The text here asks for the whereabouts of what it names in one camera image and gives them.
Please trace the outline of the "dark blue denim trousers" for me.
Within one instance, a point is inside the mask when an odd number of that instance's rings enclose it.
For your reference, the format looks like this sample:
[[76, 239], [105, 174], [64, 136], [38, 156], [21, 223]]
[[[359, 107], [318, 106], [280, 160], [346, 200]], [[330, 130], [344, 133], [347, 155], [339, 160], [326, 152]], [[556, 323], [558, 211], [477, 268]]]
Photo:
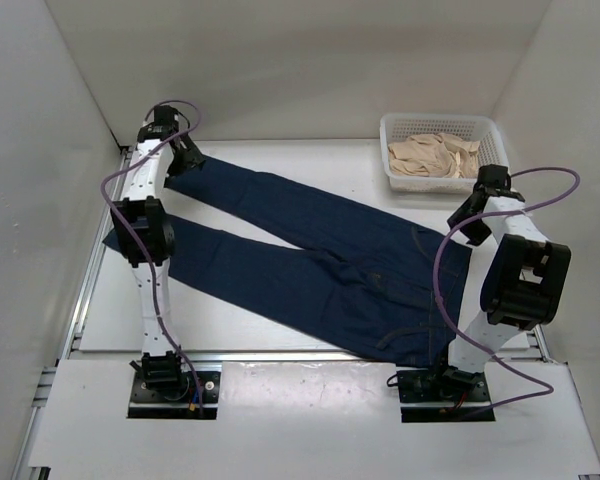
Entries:
[[170, 276], [357, 356], [427, 368], [453, 340], [471, 252], [344, 197], [215, 158], [168, 182], [279, 245], [179, 217]]

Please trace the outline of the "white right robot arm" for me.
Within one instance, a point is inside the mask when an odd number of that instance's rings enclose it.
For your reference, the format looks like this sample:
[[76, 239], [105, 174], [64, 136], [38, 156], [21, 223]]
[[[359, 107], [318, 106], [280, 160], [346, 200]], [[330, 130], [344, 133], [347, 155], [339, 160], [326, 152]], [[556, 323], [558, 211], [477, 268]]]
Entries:
[[524, 209], [520, 193], [486, 187], [448, 219], [451, 231], [462, 232], [470, 245], [492, 236], [497, 250], [476, 317], [456, 334], [429, 375], [430, 390], [440, 399], [472, 391], [505, 343], [556, 316], [572, 252], [542, 234]]

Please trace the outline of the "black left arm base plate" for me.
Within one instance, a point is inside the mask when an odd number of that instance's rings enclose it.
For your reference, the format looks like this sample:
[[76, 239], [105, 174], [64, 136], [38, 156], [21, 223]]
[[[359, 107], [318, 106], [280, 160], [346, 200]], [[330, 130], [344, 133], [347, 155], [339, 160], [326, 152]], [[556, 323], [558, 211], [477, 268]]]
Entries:
[[131, 386], [127, 417], [153, 420], [215, 420], [221, 391], [222, 370], [211, 368], [197, 371], [202, 398], [196, 390], [193, 376], [185, 374], [184, 385], [175, 391], [151, 389], [142, 378], [140, 365], [130, 363], [135, 370]]

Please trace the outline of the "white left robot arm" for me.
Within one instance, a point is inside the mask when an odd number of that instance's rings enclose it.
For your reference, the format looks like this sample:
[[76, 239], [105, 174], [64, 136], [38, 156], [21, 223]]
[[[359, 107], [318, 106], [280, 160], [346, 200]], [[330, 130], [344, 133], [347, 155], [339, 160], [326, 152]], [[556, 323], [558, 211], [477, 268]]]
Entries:
[[145, 120], [133, 162], [101, 184], [113, 222], [114, 240], [127, 260], [140, 296], [143, 346], [137, 365], [146, 387], [169, 402], [195, 403], [199, 377], [170, 331], [169, 269], [175, 237], [160, 195], [165, 181], [204, 161], [189, 131], [172, 120]]

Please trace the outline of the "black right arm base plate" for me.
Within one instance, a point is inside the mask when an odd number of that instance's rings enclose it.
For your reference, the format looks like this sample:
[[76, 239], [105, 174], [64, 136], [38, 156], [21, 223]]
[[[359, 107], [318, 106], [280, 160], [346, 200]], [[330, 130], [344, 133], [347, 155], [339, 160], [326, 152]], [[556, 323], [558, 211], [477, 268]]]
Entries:
[[451, 386], [437, 381], [429, 370], [398, 370], [386, 380], [395, 388], [403, 423], [494, 422], [484, 374], [475, 382]]

